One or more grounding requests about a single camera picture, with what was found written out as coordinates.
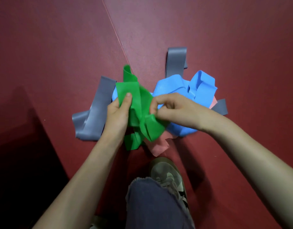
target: person's left arm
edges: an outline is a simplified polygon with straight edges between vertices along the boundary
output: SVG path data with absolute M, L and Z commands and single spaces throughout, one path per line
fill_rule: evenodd
M 121 107 L 116 99 L 107 108 L 107 120 L 101 138 L 90 155 L 33 227 L 89 228 L 101 197 L 115 154 L 122 144 L 129 118 L 132 96 Z

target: gray strip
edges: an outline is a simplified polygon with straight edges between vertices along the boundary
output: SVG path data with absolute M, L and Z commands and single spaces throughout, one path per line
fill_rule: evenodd
M 223 116 L 227 115 L 228 111 L 227 111 L 225 99 L 218 100 L 218 103 L 215 106 L 213 106 L 211 110 L 213 110 Z
M 107 117 L 107 106 L 116 86 L 116 81 L 101 76 L 100 84 L 90 110 L 72 115 L 75 137 L 81 140 L 99 140 Z
M 183 77 L 184 69 L 187 68 L 186 62 L 187 47 L 168 48 L 165 77 L 179 74 Z

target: pant leg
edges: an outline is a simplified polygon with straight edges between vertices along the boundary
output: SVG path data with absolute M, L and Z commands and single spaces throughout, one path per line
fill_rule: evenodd
M 151 178 L 133 181 L 126 202 L 126 229 L 194 228 L 176 197 Z

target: green fabric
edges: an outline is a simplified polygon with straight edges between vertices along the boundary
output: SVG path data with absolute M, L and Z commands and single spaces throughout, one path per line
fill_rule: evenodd
M 164 132 L 168 122 L 156 119 L 150 114 L 151 93 L 138 83 L 137 77 L 131 73 L 129 65 L 123 68 L 123 83 L 116 83 L 120 106 L 126 93 L 133 96 L 129 109 L 128 126 L 134 128 L 134 133 L 126 135 L 124 142 L 127 150 L 137 149 L 144 138 L 154 141 Z

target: person's right hand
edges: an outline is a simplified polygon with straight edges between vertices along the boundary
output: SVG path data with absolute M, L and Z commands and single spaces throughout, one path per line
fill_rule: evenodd
M 158 119 L 200 131 L 207 131 L 212 119 L 217 116 L 216 112 L 178 93 L 154 97 L 150 105 L 150 113 Z

